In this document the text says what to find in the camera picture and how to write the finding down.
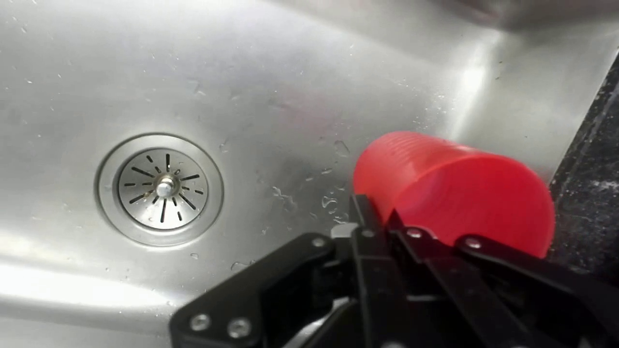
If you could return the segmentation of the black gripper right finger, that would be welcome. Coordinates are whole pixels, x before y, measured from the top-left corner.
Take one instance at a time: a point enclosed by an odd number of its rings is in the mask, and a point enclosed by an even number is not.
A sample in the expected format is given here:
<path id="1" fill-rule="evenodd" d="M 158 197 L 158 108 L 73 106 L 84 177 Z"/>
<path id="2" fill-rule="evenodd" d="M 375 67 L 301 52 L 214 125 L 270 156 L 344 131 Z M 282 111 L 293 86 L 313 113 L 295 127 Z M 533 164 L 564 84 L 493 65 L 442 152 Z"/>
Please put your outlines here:
<path id="1" fill-rule="evenodd" d="M 392 212 L 386 235 L 411 285 L 481 348 L 619 348 L 619 291 L 479 233 L 452 245 Z"/>

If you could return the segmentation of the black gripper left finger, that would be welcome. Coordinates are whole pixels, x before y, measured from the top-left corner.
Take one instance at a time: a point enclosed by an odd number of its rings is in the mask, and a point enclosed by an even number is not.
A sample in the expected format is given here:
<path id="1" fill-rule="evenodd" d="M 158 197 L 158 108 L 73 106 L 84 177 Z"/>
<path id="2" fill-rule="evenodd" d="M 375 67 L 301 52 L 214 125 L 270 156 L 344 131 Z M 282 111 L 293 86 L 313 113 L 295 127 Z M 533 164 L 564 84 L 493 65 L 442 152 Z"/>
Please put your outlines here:
<path id="1" fill-rule="evenodd" d="M 305 231 L 173 311 L 171 348 L 411 348 L 404 284 L 373 202 L 344 237 Z"/>

